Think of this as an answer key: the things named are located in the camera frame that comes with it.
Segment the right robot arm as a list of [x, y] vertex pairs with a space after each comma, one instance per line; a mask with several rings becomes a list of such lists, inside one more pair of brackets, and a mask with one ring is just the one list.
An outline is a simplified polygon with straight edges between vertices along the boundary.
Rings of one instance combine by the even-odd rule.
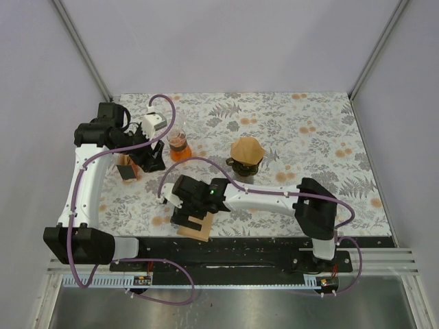
[[181, 175], [161, 188], [161, 197], [174, 206], [171, 222], [201, 230], [190, 218], [202, 220], [207, 214], [260, 210], [294, 217], [312, 241], [312, 263], [328, 271], [337, 262], [335, 216], [338, 200], [312, 178], [294, 186], [258, 186], [214, 178], [210, 183]]

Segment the orange liquid glass carafe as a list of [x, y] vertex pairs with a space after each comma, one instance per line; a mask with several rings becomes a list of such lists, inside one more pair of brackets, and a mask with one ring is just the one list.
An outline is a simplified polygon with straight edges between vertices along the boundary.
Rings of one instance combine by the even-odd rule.
[[172, 129], [167, 135], [170, 148], [170, 158], [174, 162], [192, 157], [192, 150], [187, 142], [187, 135], [183, 129]]

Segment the coffee filter pack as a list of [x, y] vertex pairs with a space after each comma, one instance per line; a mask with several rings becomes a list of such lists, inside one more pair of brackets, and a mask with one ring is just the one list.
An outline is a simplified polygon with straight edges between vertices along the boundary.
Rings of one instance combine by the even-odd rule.
[[116, 161], [116, 168], [123, 181], [137, 180], [139, 178], [139, 167], [134, 164], [128, 155], [119, 155]]

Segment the green glass dripper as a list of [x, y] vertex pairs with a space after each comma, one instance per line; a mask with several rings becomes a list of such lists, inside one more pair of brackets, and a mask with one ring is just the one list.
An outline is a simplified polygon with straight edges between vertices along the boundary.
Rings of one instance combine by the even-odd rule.
[[230, 166], [237, 175], [242, 177], [254, 176], [259, 171], [259, 164], [243, 164], [233, 158], [227, 158], [226, 164]]

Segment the clear glass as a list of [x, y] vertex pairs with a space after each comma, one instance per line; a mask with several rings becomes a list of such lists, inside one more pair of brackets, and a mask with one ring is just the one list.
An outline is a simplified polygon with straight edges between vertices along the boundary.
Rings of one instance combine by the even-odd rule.
[[186, 129], [186, 118], [184, 114], [177, 113], [174, 124], [172, 125], [169, 135], [170, 136], [178, 136], [180, 133], [183, 133]]

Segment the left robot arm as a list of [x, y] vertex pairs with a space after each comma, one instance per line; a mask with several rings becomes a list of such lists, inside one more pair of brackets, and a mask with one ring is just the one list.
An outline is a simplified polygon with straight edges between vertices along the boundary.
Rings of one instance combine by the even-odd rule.
[[164, 143], [148, 142], [167, 127], [167, 119], [148, 109], [130, 131], [131, 116], [122, 105], [101, 102], [97, 116], [74, 132], [75, 169], [66, 204], [56, 226], [47, 227], [43, 240], [62, 263], [107, 265], [117, 258], [133, 270], [147, 267], [149, 255], [136, 238], [115, 237], [99, 230], [99, 203], [107, 168], [114, 153], [127, 155], [146, 173], [162, 171]]

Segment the brown paper coffee filter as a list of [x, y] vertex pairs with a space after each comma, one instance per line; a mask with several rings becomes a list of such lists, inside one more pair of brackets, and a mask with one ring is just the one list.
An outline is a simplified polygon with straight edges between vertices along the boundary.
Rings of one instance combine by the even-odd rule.
[[264, 148], [251, 136], [238, 138], [230, 147], [231, 158], [247, 166], [259, 164], [264, 155]]

